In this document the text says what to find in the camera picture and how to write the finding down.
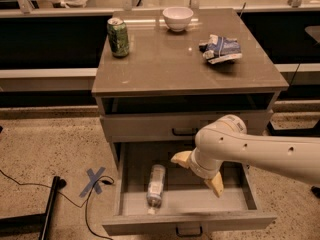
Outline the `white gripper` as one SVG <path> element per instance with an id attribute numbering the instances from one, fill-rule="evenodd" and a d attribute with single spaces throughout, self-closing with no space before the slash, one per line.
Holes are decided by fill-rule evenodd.
<path id="1" fill-rule="evenodd" d="M 224 191 L 223 180 L 220 171 L 221 160 L 210 158 L 205 153 L 195 148 L 191 151 L 181 151 L 176 153 L 171 162 L 183 168 L 190 169 L 198 177 L 205 179 L 204 182 L 213 193 L 220 198 Z"/>

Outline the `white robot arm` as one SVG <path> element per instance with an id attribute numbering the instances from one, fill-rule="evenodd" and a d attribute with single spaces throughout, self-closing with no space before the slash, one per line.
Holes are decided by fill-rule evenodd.
<path id="1" fill-rule="evenodd" d="M 244 121 L 226 115 L 201 128 L 195 149 L 176 153 L 171 161 L 202 178 L 216 196 L 224 191 L 224 162 L 254 166 L 313 186 L 320 186 L 320 140 L 310 137 L 249 135 Z"/>

